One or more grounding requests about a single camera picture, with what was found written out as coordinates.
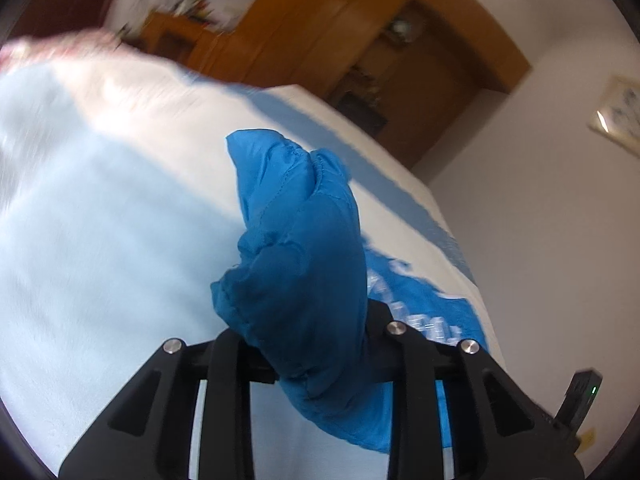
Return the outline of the black television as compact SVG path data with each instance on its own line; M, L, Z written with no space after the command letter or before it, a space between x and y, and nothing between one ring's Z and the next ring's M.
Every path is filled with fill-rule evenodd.
M335 109L372 138L375 138L387 124L383 115L352 92L343 94Z

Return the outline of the blue puffer jacket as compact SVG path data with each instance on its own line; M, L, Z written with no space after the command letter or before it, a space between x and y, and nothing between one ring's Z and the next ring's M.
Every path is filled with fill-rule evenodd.
M333 437L387 452L390 384L367 385L368 303L387 304L428 339L483 340L472 304L370 248L346 167L273 130L227 139L245 223L240 263L212 286L216 313L279 375L306 419Z

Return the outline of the dark red wooden headboard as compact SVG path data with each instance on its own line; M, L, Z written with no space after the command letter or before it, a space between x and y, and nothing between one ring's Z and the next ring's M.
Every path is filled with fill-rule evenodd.
M114 0L30 0L9 39L46 38L105 25Z

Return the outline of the white and blue bed blanket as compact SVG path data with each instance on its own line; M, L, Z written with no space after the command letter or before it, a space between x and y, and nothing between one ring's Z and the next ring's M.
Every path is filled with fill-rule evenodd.
M269 129L352 177L369 289L439 342L501 350L433 195L290 84L223 84L108 32L1 50L1 400L44 469L167 339L216 337L210 285L239 261L230 133Z

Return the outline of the wooden desk with items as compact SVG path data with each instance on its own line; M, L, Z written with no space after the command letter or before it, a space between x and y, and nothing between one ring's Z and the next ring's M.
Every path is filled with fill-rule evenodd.
M153 11L145 19L139 39L146 53L201 72L226 45L228 35L182 15Z

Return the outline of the wooden wardrobe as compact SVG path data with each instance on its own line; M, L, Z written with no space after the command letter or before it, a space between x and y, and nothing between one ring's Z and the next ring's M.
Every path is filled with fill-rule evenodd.
M411 167L481 91L510 92L529 67L478 0L255 0L202 71L324 100L366 86L378 143Z

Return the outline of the framed wall picture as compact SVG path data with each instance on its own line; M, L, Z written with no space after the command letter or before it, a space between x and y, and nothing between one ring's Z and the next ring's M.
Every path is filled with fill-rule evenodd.
M613 76L589 118L588 127L639 157L639 103L638 81Z

